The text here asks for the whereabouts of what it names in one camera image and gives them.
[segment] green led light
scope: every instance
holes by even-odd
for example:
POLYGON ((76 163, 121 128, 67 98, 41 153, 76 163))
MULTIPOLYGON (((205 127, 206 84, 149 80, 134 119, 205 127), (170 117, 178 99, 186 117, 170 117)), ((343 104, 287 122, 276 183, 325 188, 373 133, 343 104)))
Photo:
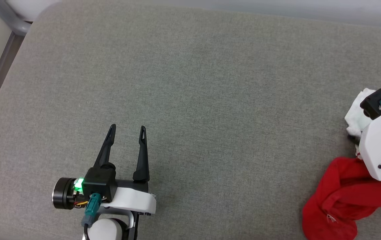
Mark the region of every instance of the green led light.
POLYGON ((76 183, 75 183, 75 185, 74 185, 74 188, 75 188, 76 191, 82 192, 82 182, 83 182, 83 181, 84 181, 83 178, 79 178, 79 179, 76 181, 76 183))

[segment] red cloth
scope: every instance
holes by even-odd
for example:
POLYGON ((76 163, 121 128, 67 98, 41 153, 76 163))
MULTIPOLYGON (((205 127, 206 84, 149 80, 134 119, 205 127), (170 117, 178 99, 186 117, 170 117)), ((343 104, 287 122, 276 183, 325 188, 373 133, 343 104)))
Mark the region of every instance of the red cloth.
POLYGON ((362 160, 336 158, 303 208, 304 234, 309 240, 353 240, 355 220, 378 207, 381 181, 370 176, 362 160))

